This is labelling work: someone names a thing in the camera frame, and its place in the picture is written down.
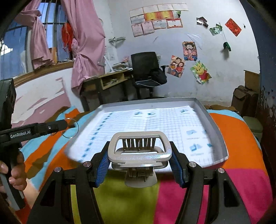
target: blue gripper pad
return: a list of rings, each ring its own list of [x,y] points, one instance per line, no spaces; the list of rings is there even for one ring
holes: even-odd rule
[[[169,163],[176,183],[178,183],[179,186],[183,188],[185,184],[183,180],[183,171],[178,160],[176,159],[174,152],[172,152],[172,157],[170,158]]]
[[[107,174],[108,171],[108,167],[110,164],[110,160],[108,159],[108,151],[106,151],[106,153],[103,156],[103,159],[97,169],[97,178],[95,181],[96,187],[99,187],[101,183],[103,183],[105,176]]]

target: brown suitcase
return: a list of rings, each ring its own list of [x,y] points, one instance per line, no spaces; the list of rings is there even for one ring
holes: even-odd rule
[[[258,93],[244,86],[238,86],[234,90],[231,106],[235,107],[239,111],[241,117],[255,117]]]

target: desk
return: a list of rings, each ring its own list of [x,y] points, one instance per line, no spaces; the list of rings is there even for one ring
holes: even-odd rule
[[[128,101],[128,93],[126,90],[125,81],[133,78],[132,73],[133,71],[131,70],[122,70],[85,80],[80,91],[80,100],[84,111],[89,111],[89,106],[85,93],[89,92],[91,94],[97,94],[100,105],[102,105],[105,104],[104,98],[102,96],[103,91],[120,83],[122,84],[121,86],[124,93],[124,101]],[[110,79],[117,79],[118,81],[112,84],[105,85],[105,83]]]

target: human hand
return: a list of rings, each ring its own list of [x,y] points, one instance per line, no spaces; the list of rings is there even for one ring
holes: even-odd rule
[[[27,186],[27,175],[25,173],[25,164],[24,164],[24,156],[22,152],[19,152],[17,156],[17,165],[12,168],[12,176],[9,178],[10,184],[17,190],[24,190]],[[7,174],[8,167],[5,163],[0,161],[0,173]],[[0,192],[5,193],[5,189],[0,180]]]

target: striped blanket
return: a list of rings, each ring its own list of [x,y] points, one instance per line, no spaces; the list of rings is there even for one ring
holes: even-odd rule
[[[262,160],[262,152],[252,132],[236,113],[224,110],[208,112],[218,125],[229,151],[229,159],[216,167],[223,167],[227,171],[241,195],[251,223],[255,224],[272,202],[272,191]],[[70,108],[59,114],[56,120],[76,118],[78,114],[76,108]],[[82,126],[92,114],[93,112],[82,116],[78,119],[78,124]],[[74,133],[74,129],[67,130],[67,134]],[[67,143],[68,139],[57,133],[30,140],[22,148],[29,179],[28,187],[33,188],[33,192],[38,192],[42,188],[55,167],[60,166],[66,170],[78,166],[78,163],[71,161],[64,154]],[[124,175],[111,170],[104,183],[95,189],[105,224],[175,223],[185,196],[185,189],[181,189],[175,183],[171,174],[157,174],[158,183],[148,188],[125,186]],[[198,222],[200,224],[205,221],[207,202],[208,186],[205,186]],[[17,212],[22,223],[26,222],[30,212],[32,205],[29,204],[30,206]]]

